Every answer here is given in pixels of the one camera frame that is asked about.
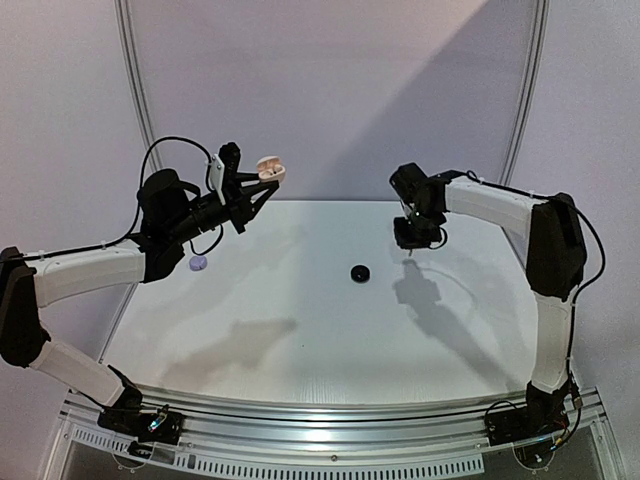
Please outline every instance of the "white tabletop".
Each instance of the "white tabletop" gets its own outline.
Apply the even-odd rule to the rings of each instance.
[[[411,258],[390,202],[268,202],[200,272],[140,285],[105,363],[136,383],[259,401],[384,404],[521,390],[536,305],[500,228],[449,215]],[[217,232],[199,238],[203,249]],[[356,284],[350,270],[371,270]]]

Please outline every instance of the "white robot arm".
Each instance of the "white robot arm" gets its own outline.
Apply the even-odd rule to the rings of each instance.
[[[567,424],[564,399],[581,399],[571,375],[573,303],[587,254],[577,209],[569,195],[527,196],[486,184],[473,175],[449,171],[427,177],[414,163],[390,179],[406,217],[394,220],[398,246],[430,248],[442,242],[445,213],[476,217],[528,240],[526,276],[538,305],[536,362],[527,385],[524,411],[487,416],[493,443],[549,433]]]
[[[258,163],[258,173],[239,173],[240,149],[234,143],[209,157],[207,184],[215,187],[204,196],[174,170],[152,174],[137,194],[143,212],[140,232],[121,241],[33,255],[10,247],[0,254],[0,355],[11,365],[41,371],[84,394],[103,408],[100,426],[141,442],[177,444],[184,417],[168,408],[141,413],[138,388],[115,368],[53,337],[40,323],[39,309],[111,285],[163,279],[184,257],[185,242],[227,221],[244,232],[278,189],[284,167],[277,157],[266,157]]]

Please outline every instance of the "white wall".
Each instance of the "white wall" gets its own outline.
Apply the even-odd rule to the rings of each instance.
[[[570,192],[604,241],[608,268],[580,298],[575,357],[584,383],[600,388],[631,478],[640,478],[639,131],[640,3],[552,2],[512,184]]]
[[[411,161],[502,171],[534,0],[131,3],[155,134],[280,155],[280,198],[395,199]],[[202,183],[200,152],[160,152]]]
[[[144,152],[113,2],[2,2],[0,18],[0,246],[120,235]],[[95,356],[122,293],[63,301],[42,320]],[[37,478],[65,388],[0,362],[0,392],[0,478]]]

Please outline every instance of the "hockey puck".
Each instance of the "hockey puck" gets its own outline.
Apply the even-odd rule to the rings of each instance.
[[[351,280],[356,283],[367,283],[371,278],[371,272],[364,265],[356,265],[351,269]]]

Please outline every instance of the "robotic arm base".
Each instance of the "robotic arm base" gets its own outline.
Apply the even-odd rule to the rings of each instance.
[[[564,399],[569,393],[569,381],[553,393],[527,385],[527,405],[485,415],[489,444],[502,445],[527,438],[549,435],[569,425]]]
[[[104,407],[98,426],[137,437],[140,443],[160,442],[177,445],[182,434],[184,415],[169,411],[165,405],[157,413],[140,413],[142,393],[118,370],[109,366],[122,379],[124,392],[111,407]]]

